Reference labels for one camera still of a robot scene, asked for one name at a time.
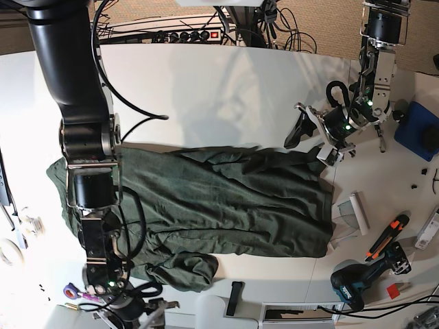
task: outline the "tape roll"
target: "tape roll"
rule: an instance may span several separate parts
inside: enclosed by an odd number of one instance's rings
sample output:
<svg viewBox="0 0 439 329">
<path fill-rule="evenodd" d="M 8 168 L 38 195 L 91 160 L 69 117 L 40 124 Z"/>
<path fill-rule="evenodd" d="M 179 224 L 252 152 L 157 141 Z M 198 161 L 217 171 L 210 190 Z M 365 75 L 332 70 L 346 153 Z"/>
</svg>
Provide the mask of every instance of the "tape roll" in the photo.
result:
<svg viewBox="0 0 439 329">
<path fill-rule="evenodd" d="M 70 300 L 77 300 L 80 297 L 80 291 L 72 283 L 69 283 L 67 286 L 65 286 L 62 291 L 64 292 L 64 295 Z"/>
<path fill-rule="evenodd" d="M 369 225 L 358 193 L 352 193 L 351 196 L 349 196 L 349 199 L 351 200 L 352 208 L 354 209 L 361 235 L 366 235 L 369 232 Z"/>
<path fill-rule="evenodd" d="M 0 259 L 8 266 L 23 265 L 25 259 L 20 248 L 11 240 L 0 240 Z"/>
</svg>

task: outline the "green garment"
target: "green garment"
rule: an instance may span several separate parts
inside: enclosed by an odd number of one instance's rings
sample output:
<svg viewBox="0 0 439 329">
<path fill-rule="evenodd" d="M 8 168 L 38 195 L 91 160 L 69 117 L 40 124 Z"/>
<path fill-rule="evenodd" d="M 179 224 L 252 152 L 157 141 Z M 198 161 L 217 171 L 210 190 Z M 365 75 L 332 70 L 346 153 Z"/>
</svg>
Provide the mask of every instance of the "green garment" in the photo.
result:
<svg viewBox="0 0 439 329">
<path fill-rule="evenodd" d="M 332 194 L 319 183 L 324 165 L 317 153 L 229 147 L 159 154 L 123 148 L 123 185 L 140 195 L 147 221 L 132 276 L 201 291 L 218 268 L 208 254 L 323 257 L 333 233 Z M 77 235 L 78 213 L 66 203 L 64 159 L 47 175 L 60 194 L 62 216 Z M 128 223 L 139 220 L 129 195 L 121 205 Z M 133 246 L 140 227 L 128 227 Z"/>
</svg>

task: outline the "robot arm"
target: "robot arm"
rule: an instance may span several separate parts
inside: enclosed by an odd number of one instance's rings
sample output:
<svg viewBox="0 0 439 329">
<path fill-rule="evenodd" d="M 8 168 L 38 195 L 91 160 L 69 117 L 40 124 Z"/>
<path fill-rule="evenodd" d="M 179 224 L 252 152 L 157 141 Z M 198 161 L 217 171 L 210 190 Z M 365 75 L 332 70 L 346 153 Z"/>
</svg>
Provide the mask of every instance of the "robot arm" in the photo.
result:
<svg viewBox="0 0 439 329">
<path fill-rule="evenodd" d="M 323 142 L 318 158 L 328 166 L 337 165 L 345 153 L 355 156 L 355 146 L 346 138 L 369 125 L 375 127 L 381 139 L 381 152 L 385 152 L 380 124 L 392 112 L 389 98 L 396 68 L 395 48 L 401 44 L 403 19 L 408 22 L 410 0 L 365 0 L 364 13 L 366 9 L 368 21 L 361 29 L 361 71 L 358 81 L 349 86 L 352 98 L 346 100 L 348 89 L 343 83 L 331 82 L 327 97 L 333 109 L 318 111 L 298 103 L 296 108 L 302 112 L 300 120 L 285 140 L 286 148 L 295 148 L 304 134 L 312 136 L 312 132 L 318 129 Z M 344 104 L 339 104 L 332 97 L 331 90 L 336 86 L 342 89 Z"/>
<path fill-rule="evenodd" d="M 137 195 L 121 186 L 119 122 L 93 62 L 88 1 L 16 2 L 27 9 L 45 81 L 62 114 L 59 138 L 67 163 L 67 199 L 81 214 L 79 238 L 87 257 L 86 289 L 109 302 L 126 328 L 138 328 L 143 313 L 150 314 L 164 303 L 146 304 L 143 298 L 160 295 L 162 287 L 149 282 L 134 289 L 128 281 L 130 259 L 140 252 L 141 245 L 131 255 L 117 247 L 121 220 L 112 208 L 119 205 L 123 191 L 134 198 Z M 141 206 L 138 210 L 143 215 Z M 148 288 L 154 290 L 142 292 Z M 99 311 L 104 321 L 118 328 L 118 319 L 111 314 Z M 163 321 L 162 316 L 154 328 L 162 328 Z"/>
</svg>

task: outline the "cordless drill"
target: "cordless drill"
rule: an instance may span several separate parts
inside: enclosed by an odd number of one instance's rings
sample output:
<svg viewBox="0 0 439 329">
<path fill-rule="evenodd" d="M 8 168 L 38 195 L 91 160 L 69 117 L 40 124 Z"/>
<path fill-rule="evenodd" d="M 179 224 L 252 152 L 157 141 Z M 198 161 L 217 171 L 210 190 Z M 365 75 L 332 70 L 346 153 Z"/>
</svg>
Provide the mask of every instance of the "cordless drill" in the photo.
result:
<svg viewBox="0 0 439 329">
<path fill-rule="evenodd" d="M 407 274 L 412 268 L 398 242 L 389 245 L 384 257 L 371 265 L 354 264 L 340 269 L 331 276 L 331 284 L 342 302 L 359 312 L 364 309 L 363 292 L 385 271 L 392 269 L 396 275 Z"/>
</svg>

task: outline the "orange utility knife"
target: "orange utility knife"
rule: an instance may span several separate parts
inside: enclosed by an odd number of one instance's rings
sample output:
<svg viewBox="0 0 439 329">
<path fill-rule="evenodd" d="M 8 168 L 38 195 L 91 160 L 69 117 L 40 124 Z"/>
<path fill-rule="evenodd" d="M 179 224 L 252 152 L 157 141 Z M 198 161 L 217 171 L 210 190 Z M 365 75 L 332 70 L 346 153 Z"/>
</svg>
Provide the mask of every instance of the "orange utility knife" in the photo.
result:
<svg viewBox="0 0 439 329">
<path fill-rule="evenodd" d="M 382 255 L 383 250 L 387 245 L 392 242 L 403 228 L 409 223 L 410 218 L 407 215 L 399 215 L 388 227 L 385 228 L 384 232 L 379 236 L 377 242 L 374 243 L 372 248 L 366 254 L 365 262 L 375 260 L 380 255 Z"/>
</svg>

